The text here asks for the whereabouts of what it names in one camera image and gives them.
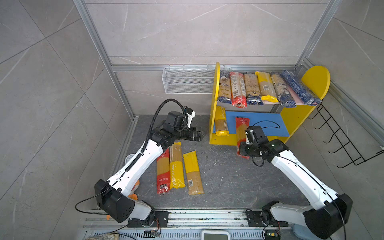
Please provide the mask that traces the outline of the thin red spaghetti bag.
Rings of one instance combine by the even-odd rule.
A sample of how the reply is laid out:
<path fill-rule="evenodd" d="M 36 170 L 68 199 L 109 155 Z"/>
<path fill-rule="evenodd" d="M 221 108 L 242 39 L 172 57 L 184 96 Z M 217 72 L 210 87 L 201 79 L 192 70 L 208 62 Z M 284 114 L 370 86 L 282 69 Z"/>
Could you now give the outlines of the thin red spaghetti bag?
<path fill-rule="evenodd" d="M 236 117 L 236 135 L 237 135 L 237 156 L 248 160 L 249 157 L 240 154 L 240 146 L 242 142 L 246 142 L 246 129 L 249 127 L 250 120 L 248 118 Z"/>

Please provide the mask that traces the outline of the yellow Pastatime spaghetti bag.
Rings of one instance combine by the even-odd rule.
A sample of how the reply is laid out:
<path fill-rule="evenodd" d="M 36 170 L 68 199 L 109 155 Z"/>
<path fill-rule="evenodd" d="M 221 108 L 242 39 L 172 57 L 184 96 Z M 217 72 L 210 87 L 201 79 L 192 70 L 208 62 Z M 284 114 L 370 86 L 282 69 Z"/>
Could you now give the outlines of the yellow Pastatime spaghetti bag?
<path fill-rule="evenodd" d="M 226 118 L 226 110 L 221 106 L 216 107 L 215 134 L 218 137 L 224 137 L 229 135 L 229 129 L 228 129 L 227 118 Z"/>

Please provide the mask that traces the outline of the dark blue end spaghetti bag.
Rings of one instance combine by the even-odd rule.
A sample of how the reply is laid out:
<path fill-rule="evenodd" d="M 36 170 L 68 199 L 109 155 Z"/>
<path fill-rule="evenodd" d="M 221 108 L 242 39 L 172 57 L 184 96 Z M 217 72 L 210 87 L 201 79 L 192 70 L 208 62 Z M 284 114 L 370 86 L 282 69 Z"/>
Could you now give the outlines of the dark blue end spaghetti bag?
<path fill-rule="evenodd" d="M 244 73 L 246 100 L 248 105 L 263 106 L 258 77 L 252 73 Z"/>

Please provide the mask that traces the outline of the yellow end spaghetti bag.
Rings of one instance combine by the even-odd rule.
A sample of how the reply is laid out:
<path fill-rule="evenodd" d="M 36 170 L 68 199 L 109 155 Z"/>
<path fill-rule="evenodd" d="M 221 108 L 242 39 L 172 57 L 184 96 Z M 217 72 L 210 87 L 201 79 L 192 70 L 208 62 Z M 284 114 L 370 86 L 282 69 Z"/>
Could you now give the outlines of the yellow end spaghetti bag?
<path fill-rule="evenodd" d="M 261 99 L 263 102 L 278 103 L 271 75 L 266 72 L 255 72 L 258 77 Z"/>

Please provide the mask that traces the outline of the red label spaghetti bag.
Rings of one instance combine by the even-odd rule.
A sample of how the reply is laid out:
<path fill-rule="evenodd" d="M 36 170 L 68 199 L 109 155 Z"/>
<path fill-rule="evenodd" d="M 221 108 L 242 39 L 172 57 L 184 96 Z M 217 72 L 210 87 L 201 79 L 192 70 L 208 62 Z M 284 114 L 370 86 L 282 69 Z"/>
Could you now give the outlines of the red label spaghetti bag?
<path fill-rule="evenodd" d="M 246 109 L 246 86 L 244 81 L 244 75 L 238 72 L 230 72 L 231 90 L 232 90 L 232 105 Z"/>

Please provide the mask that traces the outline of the blue trim spaghetti bag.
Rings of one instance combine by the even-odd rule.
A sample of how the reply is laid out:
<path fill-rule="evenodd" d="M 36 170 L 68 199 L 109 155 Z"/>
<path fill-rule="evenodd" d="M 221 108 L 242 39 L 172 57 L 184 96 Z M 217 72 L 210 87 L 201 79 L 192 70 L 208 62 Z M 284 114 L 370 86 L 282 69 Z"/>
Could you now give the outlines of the blue trim spaghetti bag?
<path fill-rule="evenodd" d="M 275 72 L 271 72 L 271 79 L 275 88 L 277 99 L 284 108 L 295 108 L 296 102 L 292 97 L 284 78 Z"/>

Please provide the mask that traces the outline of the blue Sankara spaghetti bag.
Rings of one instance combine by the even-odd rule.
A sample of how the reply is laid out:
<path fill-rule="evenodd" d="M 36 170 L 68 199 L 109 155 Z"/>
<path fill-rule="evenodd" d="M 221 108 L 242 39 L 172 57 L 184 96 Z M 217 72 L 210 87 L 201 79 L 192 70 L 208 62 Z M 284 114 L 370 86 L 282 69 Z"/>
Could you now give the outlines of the blue Sankara spaghetti bag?
<path fill-rule="evenodd" d="M 226 104 L 232 103 L 231 81 L 229 71 L 220 70 L 218 102 Z"/>

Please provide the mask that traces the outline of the blue Barilla spaghetti box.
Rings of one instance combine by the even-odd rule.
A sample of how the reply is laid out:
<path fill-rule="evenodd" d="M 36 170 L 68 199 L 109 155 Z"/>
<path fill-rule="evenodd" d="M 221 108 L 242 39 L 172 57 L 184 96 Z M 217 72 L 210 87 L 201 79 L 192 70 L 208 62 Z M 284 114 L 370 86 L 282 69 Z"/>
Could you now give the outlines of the blue Barilla spaghetti box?
<path fill-rule="evenodd" d="M 281 76 L 286 83 L 293 89 L 296 95 L 301 99 L 304 105 L 317 106 L 322 101 L 315 95 L 315 93 L 308 88 L 299 78 L 292 72 L 283 70 Z"/>

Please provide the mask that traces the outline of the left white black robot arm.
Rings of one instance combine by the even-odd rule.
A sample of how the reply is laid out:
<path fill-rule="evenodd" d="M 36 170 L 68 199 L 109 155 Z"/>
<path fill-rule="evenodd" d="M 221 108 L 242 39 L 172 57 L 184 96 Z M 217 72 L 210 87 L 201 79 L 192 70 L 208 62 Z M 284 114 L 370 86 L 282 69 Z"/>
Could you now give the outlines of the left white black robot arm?
<path fill-rule="evenodd" d="M 129 195 L 152 162 L 176 140 L 201 141 L 201 131 L 191 126 L 195 111 L 191 108 L 186 108 L 185 111 L 184 114 L 171 111 L 162 124 L 150 128 L 149 139 L 133 158 L 107 181 L 98 180 L 95 184 L 98 206 L 116 222 L 136 219 L 149 226 L 154 221 L 155 208 L 143 201 L 133 200 Z"/>

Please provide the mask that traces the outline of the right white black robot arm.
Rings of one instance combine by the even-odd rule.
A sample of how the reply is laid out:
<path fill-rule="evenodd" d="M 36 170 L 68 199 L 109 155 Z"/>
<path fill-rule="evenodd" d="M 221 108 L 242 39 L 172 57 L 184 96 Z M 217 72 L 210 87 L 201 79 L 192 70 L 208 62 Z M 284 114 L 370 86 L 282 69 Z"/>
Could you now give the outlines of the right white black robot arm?
<path fill-rule="evenodd" d="M 261 217 L 265 226 L 288 222 L 302 226 L 322 240 L 345 240 L 353 200 L 338 194 L 312 174 L 280 140 L 269 141 L 262 127 L 245 130 L 246 139 L 240 142 L 240 155 L 262 158 L 284 173 L 306 197 L 309 205 L 287 205 L 272 201 L 263 206 Z"/>

